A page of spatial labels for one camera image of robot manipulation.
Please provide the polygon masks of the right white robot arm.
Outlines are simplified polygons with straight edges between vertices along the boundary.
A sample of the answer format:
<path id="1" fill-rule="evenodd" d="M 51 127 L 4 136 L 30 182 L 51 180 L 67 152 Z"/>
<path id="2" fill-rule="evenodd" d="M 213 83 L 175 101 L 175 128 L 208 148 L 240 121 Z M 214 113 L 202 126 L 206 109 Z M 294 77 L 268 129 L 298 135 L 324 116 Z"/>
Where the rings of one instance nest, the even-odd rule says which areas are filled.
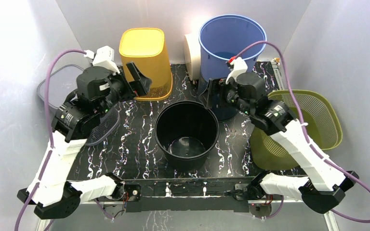
<path id="1" fill-rule="evenodd" d="M 359 183 L 356 172 L 336 166 L 309 137 L 301 115 L 295 115 L 283 101 L 268 98 L 263 79 L 211 79 L 200 95 L 207 109 L 212 108 L 214 95 L 219 96 L 221 105 L 248 115 L 254 126 L 283 147 L 306 173 L 305 177 L 288 177 L 263 172 L 237 190 L 237 196 L 250 200 L 278 194 L 301 200 L 313 211 L 324 214 Z"/>

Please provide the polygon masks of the orange mesh waste basket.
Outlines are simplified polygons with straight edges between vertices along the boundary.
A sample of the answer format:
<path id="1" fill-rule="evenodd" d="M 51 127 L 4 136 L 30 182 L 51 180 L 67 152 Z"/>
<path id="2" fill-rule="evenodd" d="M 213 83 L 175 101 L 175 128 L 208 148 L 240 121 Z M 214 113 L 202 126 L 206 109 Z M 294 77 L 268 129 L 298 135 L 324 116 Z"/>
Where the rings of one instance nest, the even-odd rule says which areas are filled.
<path id="1" fill-rule="evenodd" d="M 165 34 L 159 28 L 126 30 L 121 36 L 119 53 L 122 64 L 134 62 L 139 71 L 152 80 L 150 91 L 137 101 L 161 101 L 169 98 L 173 78 Z"/>

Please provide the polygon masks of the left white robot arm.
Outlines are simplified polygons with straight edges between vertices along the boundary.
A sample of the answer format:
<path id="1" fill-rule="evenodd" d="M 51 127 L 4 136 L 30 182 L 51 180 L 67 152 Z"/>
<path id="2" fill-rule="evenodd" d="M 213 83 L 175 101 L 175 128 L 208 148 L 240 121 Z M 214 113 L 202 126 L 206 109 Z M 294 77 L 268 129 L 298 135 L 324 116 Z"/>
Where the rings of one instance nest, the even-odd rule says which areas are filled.
<path id="1" fill-rule="evenodd" d="M 49 121 L 52 133 L 39 172 L 31 185 L 18 191 L 25 205 L 33 205 L 40 219 L 61 219 L 77 207 L 99 197 L 123 198 L 127 191 L 124 180 L 107 173 L 99 178 L 70 182 L 67 180 L 77 154 L 92 130 L 118 102 L 146 95 L 151 79 L 133 62 L 126 63 L 133 77 L 127 81 L 119 71 L 92 66 L 76 79 L 77 88 L 70 92 Z"/>

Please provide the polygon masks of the blue plastic bin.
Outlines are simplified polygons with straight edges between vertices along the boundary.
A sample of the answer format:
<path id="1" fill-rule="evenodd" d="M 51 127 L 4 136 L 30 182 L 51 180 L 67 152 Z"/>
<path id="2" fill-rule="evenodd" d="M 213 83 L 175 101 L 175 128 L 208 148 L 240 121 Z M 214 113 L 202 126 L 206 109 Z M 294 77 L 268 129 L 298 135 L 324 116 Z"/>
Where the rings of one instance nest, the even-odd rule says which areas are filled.
<path id="1" fill-rule="evenodd" d="M 264 28 L 241 15 L 219 15 L 206 21 L 199 30 L 200 71 L 202 79 L 226 78 L 226 62 L 247 46 L 267 40 Z"/>

